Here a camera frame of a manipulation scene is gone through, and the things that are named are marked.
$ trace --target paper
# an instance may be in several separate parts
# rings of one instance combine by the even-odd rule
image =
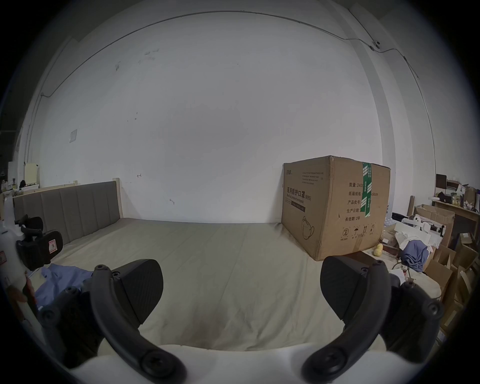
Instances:
[[[388,273],[391,273],[395,276],[398,276],[398,278],[400,279],[400,285],[402,285],[403,283],[405,283],[405,275],[403,274],[403,270],[400,269],[400,268],[396,268],[396,269],[389,269],[388,270]]]

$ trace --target cable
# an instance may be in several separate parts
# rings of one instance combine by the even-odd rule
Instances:
[[[97,53],[100,53],[101,51],[103,51],[105,48],[108,48],[110,47],[112,44],[115,44],[117,41],[120,41],[122,40],[123,38],[127,37],[127,36],[130,36],[138,31],[141,31],[142,29],[145,29],[145,28],[148,28],[148,27],[151,27],[153,25],[156,25],[156,24],[160,24],[160,23],[163,23],[165,21],[170,21],[170,20],[175,20],[175,19],[179,19],[179,18],[182,18],[182,17],[187,17],[187,16],[195,16],[195,15],[201,15],[201,14],[207,14],[207,13],[251,13],[251,14],[256,14],[256,15],[263,15],[263,16],[271,16],[271,17],[276,17],[278,19],[284,19],[284,20],[288,20],[288,21],[292,21],[292,22],[295,22],[295,23],[299,23],[299,24],[302,24],[302,25],[305,25],[307,27],[310,27],[310,28],[314,28],[318,31],[322,31],[322,32],[325,32],[326,34],[332,36],[332,37],[336,37],[340,40],[344,40],[344,41],[351,41],[351,40],[358,40],[360,41],[361,43],[365,44],[366,46],[368,46],[372,51],[374,52],[378,52],[378,53],[384,53],[384,52],[388,52],[389,50],[392,50],[392,49],[396,49],[396,48],[392,48],[392,49],[388,49],[386,51],[377,51],[375,48],[373,48],[370,44],[368,44],[367,42],[365,42],[364,40],[360,39],[360,38],[345,38],[345,37],[341,37],[339,35],[336,35],[334,34],[333,32],[330,32],[330,31],[327,31],[326,29],[323,29],[323,28],[320,28],[320,27],[317,27],[315,25],[312,25],[312,24],[309,24],[309,23],[305,23],[303,21],[300,21],[300,20],[296,20],[296,19],[292,19],[290,17],[285,17],[285,16],[279,16],[279,15],[274,15],[274,14],[271,14],[271,13],[264,13],[264,12],[253,12],[253,11],[202,11],[202,12],[193,12],[193,13],[186,13],[184,15],[179,15],[179,16],[173,16],[173,17],[169,17],[167,19],[163,19],[163,20],[159,20],[159,21],[156,21],[154,23],[150,23],[150,24],[147,24],[147,25],[144,25],[143,27],[140,27],[140,28],[137,28],[121,37],[119,37],[118,39],[115,39],[114,41],[112,41],[111,43],[105,45],[103,48],[99,49],[98,51],[96,51],[94,54],[90,55],[87,59],[85,59],[84,61],[82,61],[82,63],[80,65],[78,65],[72,72],[70,72],[70,74],[65,77],[65,79],[63,79],[61,81],[61,83],[53,90],[53,92],[50,94],[50,95],[45,95],[43,93],[40,94],[41,97],[52,97],[54,95],[54,93],[61,87],[61,85],[70,77],[72,76],[75,71],[77,69],[79,69],[82,65],[84,65],[87,61],[89,61],[93,56],[95,56]]]
[[[119,37],[118,39],[115,39],[114,41],[112,41],[111,43],[105,45],[103,48],[99,49],[98,51],[96,51],[95,53],[93,53],[92,55],[90,55],[87,59],[85,59],[84,61],[82,61],[82,63],[80,63],[80,65],[78,65],[72,72],[69,73],[69,75],[67,77],[65,77],[61,83],[53,90],[53,92],[50,94],[50,95],[45,95],[43,92],[40,93],[40,100],[38,102],[38,105],[37,105],[37,110],[38,110],[38,107],[40,105],[40,101],[43,97],[46,97],[46,98],[50,98],[52,97],[55,92],[62,86],[62,84],[64,82],[67,81],[67,79],[72,76],[75,71],[77,71],[77,69],[79,69],[82,65],[84,65],[87,61],[89,61],[93,56],[95,56],[96,54],[100,53],[101,51],[103,51],[104,49],[110,47],[111,45],[115,44],[117,41],[120,41],[122,40],[123,38],[127,37],[127,36],[130,36],[138,31],[141,31],[145,28],[148,28],[148,27],[151,27],[153,25],[157,25],[157,24],[160,24],[160,23],[163,23],[163,22],[166,22],[166,21],[170,21],[170,20],[175,20],[175,19],[180,19],[182,17],[187,17],[187,16],[195,16],[195,15],[200,15],[200,14],[208,14],[208,13],[250,13],[250,14],[256,14],[256,15],[263,15],[263,16],[270,16],[270,17],[276,17],[278,19],[283,19],[283,20],[288,20],[288,21],[292,21],[294,23],[299,23],[299,24],[302,24],[302,25],[305,25],[307,27],[310,27],[310,28],[314,28],[318,31],[321,31],[321,32],[324,32],[332,37],[336,37],[340,40],[343,40],[343,41],[353,41],[353,40],[357,40],[361,43],[363,43],[364,45],[366,45],[368,48],[370,48],[373,52],[377,52],[377,53],[386,53],[386,52],[389,52],[389,51],[392,51],[392,50],[395,50],[397,51],[402,57],[403,59],[405,60],[405,62],[407,63],[408,67],[410,68],[410,71],[412,72],[412,75],[414,75],[414,79],[415,79],[415,76],[418,78],[418,75],[417,73],[413,70],[412,66],[410,65],[410,63],[408,62],[407,58],[402,55],[402,53],[396,49],[396,48],[390,48],[390,49],[386,49],[386,50],[383,50],[383,51],[379,51],[379,50],[376,50],[373,46],[371,46],[370,44],[368,44],[367,42],[365,42],[364,40],[360,39],[360,38],[345,38],[345,37],[341,37],[339,35],[336,35],[334,34],[333,32],[330,32],[330,31],[327,31],[326,29],[323,29],[323,28],[320,28],[320,27],[317,27],[316,25],[313,25],[313,24],[309,24],[309,23],[306,23],[306,22],[303,22],[303,21],[300,21],[300,20],[297,20],[297,19],[292,19],[290,17],[285,17],[285,16],[279,16],[279,15],[274,15],[274,14],[271,14],[271,13],[264,13],[264,12],[253,12],[253,11],[234,11],[234,10],[229,10],[229,11],[202,11],[202,12],[193,12],[193,13],[186,13],[184,15],[179,15],[179,16],[173,16],[173,17],[169,17],[167,19],[162,19],[162,20],[159,20],[159,21],[156,21],[154,23],[150,23],[150,24],[147,24],[147,25],[144,25],[143,27],[140,27],[140,28],[137,28],[121,37]],[[428,113],[428,109],[427,109],[427,105],[425,103],[425,99],[423,98],[423,94],[421,92],[421,89],[420,89],[420,86],[417,82],[417,79],[415,79],[415,82],[417,83],[417,87],[420,91],[420,95],[421,95],[421,98],[423,100],[423,104],[425,106],[425,110],[427,111],[427,117],[428,117],[428,122],[429,122],[429,125],[430,125],[430,131],[432,132],[432,140],[433,140],[433,130],[432,130],[432,124],[430,122],[430,115]],[[30,120],[30,124],[29,124],[29,131],[31,131],[31,129],[33,128],[33,123],[35,121],[35,117],[33,117],[33,120],[31,119]],[[435,158],[435,144],[433,144],[433,156]]]

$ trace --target upholstered headboard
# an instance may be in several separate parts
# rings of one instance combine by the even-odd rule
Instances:
[[[63,237],[63,244],[69,243],[120,218],[117,183],[75,185],[16,196],[15,219],[23,215],[40,216],[44,231],[56,229]]]

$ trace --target bed sheet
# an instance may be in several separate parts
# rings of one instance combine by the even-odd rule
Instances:
[[[114,269],[144,258],[157,260],[164,278],[162,298],[139,328],[156,345],[219,350],[306,342],[322,346],[343,330],[320,291],[322,262],[310,258],[280,223],[124,218],[67,244],[52,262],[93,270],[98,264]],[[389,268],[394,264],[385,262]],[[440,295],[438,284],[426,275],[416,282],[431,297]],[[371,348],[385,349],[380,337]],[[103,342],[99,354],[109,353]]]

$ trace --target bed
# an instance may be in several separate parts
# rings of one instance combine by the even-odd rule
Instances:
[[[320,291],[322,262],[310,258],[281,223],[120,218],[69,242],[52,262],[93,270],[144,258],[157,260],[164,278],[163,296],[139,328],[154,344],[260,350],[324,345],[343,330]],[[395,264],[382,259],[389,268]],[[431,297],[440,296],[435,281],[411,273]],[[39,287],[41,274],[32,282]],[[384,344],[378,337],[371,348]],[[109,353],[104,341],[99,354]]]

